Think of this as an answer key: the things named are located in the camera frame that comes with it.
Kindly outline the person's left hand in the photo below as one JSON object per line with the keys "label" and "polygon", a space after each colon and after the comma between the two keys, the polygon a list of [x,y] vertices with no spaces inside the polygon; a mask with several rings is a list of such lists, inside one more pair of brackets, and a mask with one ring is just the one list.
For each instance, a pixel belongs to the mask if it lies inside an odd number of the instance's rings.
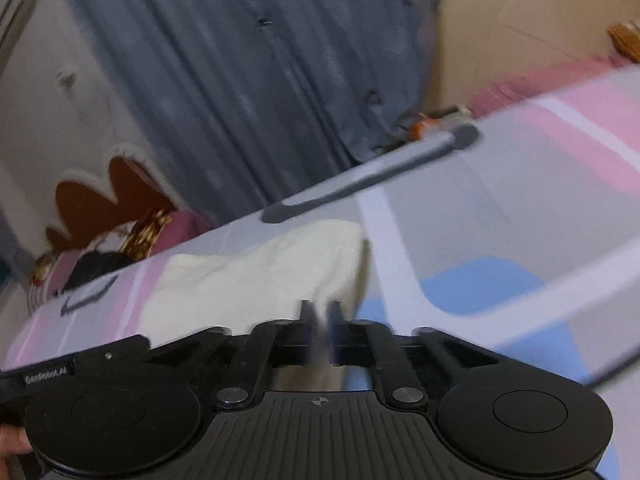
{"label": "person's left hand", "polygon": [[11,425],[0,427],[0,480],[9,480],[9,467],[6,461],[13,456],[21,456],[32,452],[24,428]]}

